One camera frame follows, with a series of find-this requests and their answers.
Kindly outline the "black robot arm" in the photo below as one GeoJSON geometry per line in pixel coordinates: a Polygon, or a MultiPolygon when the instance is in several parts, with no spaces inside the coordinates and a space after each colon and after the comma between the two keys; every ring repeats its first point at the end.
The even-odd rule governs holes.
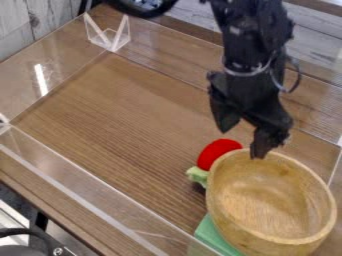
{"type": "Polygon", "coordinates": [[[207,74],[214,120],[223,133],[242,120],[255,127],[250,157],[262,159],[293,128],[280,94],[293,91],[284,82],[294,22],[282,0],[209,2],[223,42],[223,70],[207,74]]]}

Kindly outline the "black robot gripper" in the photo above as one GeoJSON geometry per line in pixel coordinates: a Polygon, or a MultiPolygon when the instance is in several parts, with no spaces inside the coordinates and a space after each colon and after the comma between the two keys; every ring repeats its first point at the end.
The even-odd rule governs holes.
{"type": "Polygon", "coordinates": [[[245,119],[257,129],[250,144],[250,158],[263,159],[267,153],[284,146],[290,137],[293,118],[280,101],[280,90],[266,74],[253,77],[231,76],[210,71],[210,108],[217,127],[229,132],[245,119]]]}

